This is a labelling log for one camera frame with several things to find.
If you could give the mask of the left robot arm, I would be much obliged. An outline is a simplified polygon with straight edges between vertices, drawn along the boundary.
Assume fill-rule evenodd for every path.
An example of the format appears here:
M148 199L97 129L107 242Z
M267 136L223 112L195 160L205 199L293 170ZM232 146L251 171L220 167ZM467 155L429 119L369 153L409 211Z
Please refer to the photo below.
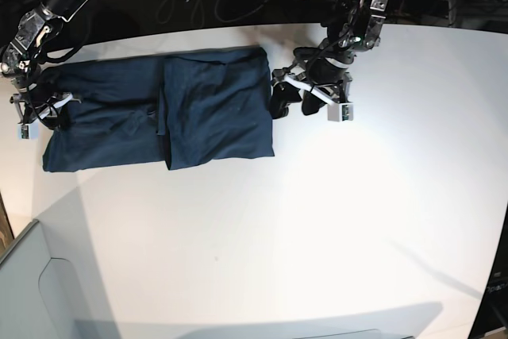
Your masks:
M295 103L306 116L325 107L330 121L353 119L348 69L357 53L379 44L389 0L331 1L331 14L321 23L325 39L317 47L297 47L291 65L272 72L269 111L273 119L286 117Z

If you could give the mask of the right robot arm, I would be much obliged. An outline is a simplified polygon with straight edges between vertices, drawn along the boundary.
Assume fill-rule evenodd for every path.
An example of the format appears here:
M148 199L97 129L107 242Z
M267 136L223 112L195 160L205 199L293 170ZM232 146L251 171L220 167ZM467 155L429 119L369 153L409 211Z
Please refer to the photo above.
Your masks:
M1 74L17 89L10 103L17 111L18 135L29 140L36 137L38 125L56 130L63 124L62 109L69 102L80 102L71 92L54 89L50 79L42 79L44 64L61 64L69 60L87 42L90 31L68 53L51 58L46 45L54 40L65 24L90 0L38 0L37 6L23 15L17 33L2 50Z

